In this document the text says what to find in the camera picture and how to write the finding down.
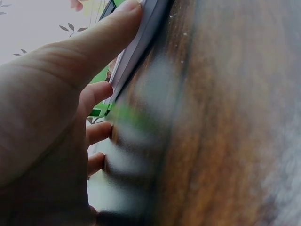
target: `fingernail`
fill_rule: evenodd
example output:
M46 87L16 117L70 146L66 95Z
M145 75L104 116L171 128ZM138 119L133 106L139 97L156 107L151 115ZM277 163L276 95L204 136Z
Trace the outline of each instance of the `fingernail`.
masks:
M137 0L126 0L117 9L117 12L130 12L140 6Z

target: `skin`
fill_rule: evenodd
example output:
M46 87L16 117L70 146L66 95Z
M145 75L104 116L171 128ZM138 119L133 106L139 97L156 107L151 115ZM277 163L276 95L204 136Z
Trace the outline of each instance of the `skin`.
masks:
M87 148L111 125L86 128L86 118L112 87L88 83L132 41L141 15L128 0L81 35L0 66L0 225L95 224L87 177L104 155L88 159Z

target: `wooden surface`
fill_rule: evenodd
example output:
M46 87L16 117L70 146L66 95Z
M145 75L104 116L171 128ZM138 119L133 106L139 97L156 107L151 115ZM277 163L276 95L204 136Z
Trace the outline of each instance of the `wooden surface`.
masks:
M301 225L301 0L169 15L109 115L109 224Z

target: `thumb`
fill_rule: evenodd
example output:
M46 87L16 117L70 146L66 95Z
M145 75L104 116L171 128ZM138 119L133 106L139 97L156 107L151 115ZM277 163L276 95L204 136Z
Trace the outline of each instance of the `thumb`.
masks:
M134 39L141 17L140 3L127 0L93 28L43 46L19 60L82 90Z

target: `brown wood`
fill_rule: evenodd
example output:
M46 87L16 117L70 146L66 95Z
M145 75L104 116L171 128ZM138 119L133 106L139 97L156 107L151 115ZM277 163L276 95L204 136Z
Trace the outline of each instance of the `brown wood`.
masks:
M177 0L169 15L109 115L108 183L135 194L110 213L301 225L301 0Z

